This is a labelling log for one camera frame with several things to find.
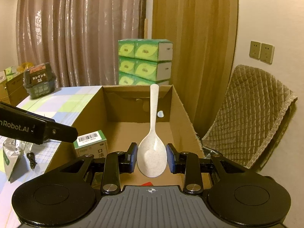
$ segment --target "cardboard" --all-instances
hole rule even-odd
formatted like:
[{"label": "cardboard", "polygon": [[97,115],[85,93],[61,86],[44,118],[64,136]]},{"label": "cardboard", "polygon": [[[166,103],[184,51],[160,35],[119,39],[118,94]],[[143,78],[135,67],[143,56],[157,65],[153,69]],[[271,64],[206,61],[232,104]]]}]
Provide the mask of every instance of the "cardboard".
[{"label": "cardboard", "polygon": [[0,101],[2,102],[16,106],[27,96],[28,93],[23,87],[23,74],[18,74],[9,81],[4,80],[0,84]]},{"label": "cardboard", "polygon": [[[149,86],[104,86],[89,101],[79,114],[73,126],[80,135],[102,130],[108,142],[108,153],[126,151],[132,142],[138,145],[150,128]],[[177,151],[190,151],[201,158],[199,141],[173,86],[161,86],[158,111],[164,117],[156,120],[156,133],[164,144],[172,143]],[[73,144],[61,143],[47,171],[67,163],[76,155],[71,153]],[[183,174],[165,172],[156,178],[142,175],[137,166],[134,173],[120,175],[121,187],[142,185],[152,182],[157,185],[183,186]],[[210,186],[207,175],[203,177],[204,187]]]}]

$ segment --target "blue gripper pad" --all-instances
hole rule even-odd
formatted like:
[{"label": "blue gripper pad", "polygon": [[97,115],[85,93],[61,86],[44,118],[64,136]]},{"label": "blue gripper pad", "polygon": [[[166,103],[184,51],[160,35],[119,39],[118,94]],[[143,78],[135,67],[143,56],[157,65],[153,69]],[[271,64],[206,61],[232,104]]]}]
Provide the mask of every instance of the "blue gripper pad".
[{"label": "blue gripper pad", "polygon": [[138,146],[136,145],[134,148],[133,148],[133,151],[131,153],[131,165],[130,165],[130,170],[131,172],[134,172],[134,169],[135,169],[135,164],[136,164],[136,157],[137,157],[137,148]]},{"label": "blue gripper pad", "polygon": [[174,173],[175,172],[174,153],[168,145],[166,146],[166,151],[167,151],[167,162],[169,165],[170,172]]}]

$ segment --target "cardboard box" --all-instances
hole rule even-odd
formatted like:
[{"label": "cardboard box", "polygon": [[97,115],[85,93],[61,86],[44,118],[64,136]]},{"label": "cardboard box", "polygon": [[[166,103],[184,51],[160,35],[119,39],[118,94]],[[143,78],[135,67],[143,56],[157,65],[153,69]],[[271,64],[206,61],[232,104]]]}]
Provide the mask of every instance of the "cardboard box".
[{"label": "cardboard box", "polygon": [[135,39],[122,39],[118,41],[118,55],[134,57]]},{"label": "cardboard box", "polygon": [[81,135],[74,141],[76,155],[93,154],[94,158],[103,158],[108,154],[107,139],[101,130]]},{"label": "cardboard box", "polygon": [[[80,135],[102,130],[107,138],[108,152],[127,151],[132,142],[138,145],[150,129],[150,87],[149,86],[103,86],[81,111],[73,126]],[[189,117],[173,86],[159,88],[158,111],[164,117],[156,119],[156,133],[166,145],[172,143],[177,151],[189,151],[201,158],[199,141]],[[47,171],[72,159],[66,143],[61,143]],[[204,187],[209,178],[204,174]],[[162,175],[148,178],[142,175],[137,166],[132,174],[120,175],[121,187],[124,185],[183,186],[183,174],[171,174],[169,167]]]},{"label": "cardboard box", "polygon": [[28,95],[23,87],[23,74],[18,74],[9,81],[4,80],[0,84],[0,101],[7,104],[16,106]]},{"label": "cardboard box", "polygon": [[168,80],[171,77],[171,62],[136,60],[134,74],[151,81]]},{"label": "cardboard box", "polygon": [[119,71],[127,74],[134,74],[136,59],[123,57],[123,56],[119,56],[118,58],[119,58]]},{"label": "cardboard box", "polygon": [[14,73],[14,74],[11,74],[11,75],[7,75],[6,76],[6,79],[7,81],[10,81],[12,80],[13,78],[17,77],[19,75],[19,73]]},{"label": "cardboard box", "polygon": [[166,39],[137,39],[135,42],[135,58],[150,61],[171,61],[173,43]]},{"label": "cardboard box", "polygon": [[157,84],[159,86],[168,85],[169,80],[162,81],[150,81],[135,75],[126,74],[123,72],[119,72],[118,83],[120,85],[152,85]]}]

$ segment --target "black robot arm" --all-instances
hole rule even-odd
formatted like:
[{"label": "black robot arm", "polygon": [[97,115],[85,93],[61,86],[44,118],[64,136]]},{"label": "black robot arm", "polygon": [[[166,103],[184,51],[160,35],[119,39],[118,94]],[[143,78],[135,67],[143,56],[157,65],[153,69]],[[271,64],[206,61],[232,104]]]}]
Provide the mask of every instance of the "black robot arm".
[{"label": "black robot arm", "polygon": [[72,143],[78,132],[54,119],[0,102],[0,135],[40,145],[47,139]]}]

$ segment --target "white wall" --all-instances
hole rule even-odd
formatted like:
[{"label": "white wall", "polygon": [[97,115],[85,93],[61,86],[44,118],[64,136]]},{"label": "white wall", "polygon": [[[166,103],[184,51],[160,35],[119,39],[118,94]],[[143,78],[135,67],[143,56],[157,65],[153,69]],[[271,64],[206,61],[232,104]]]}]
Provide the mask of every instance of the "white wall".
[{"label": "white wall", "polygon": [[153,0],[146,0],[146,19],[148,19],[148,39],[152,38]]},{"label": "white wall", "polygon": [[[251,40],[275,46],[272,65],[249,57]],[[291,195],[284,224],[304,227],[304,0],[239,0],[238,64],[270,72],[298,95],[295,115],[261,174]]]},{"label": "white wall", "polygon": [[0,71],[18,65],[16,10],[18,0],[0,0]]}]

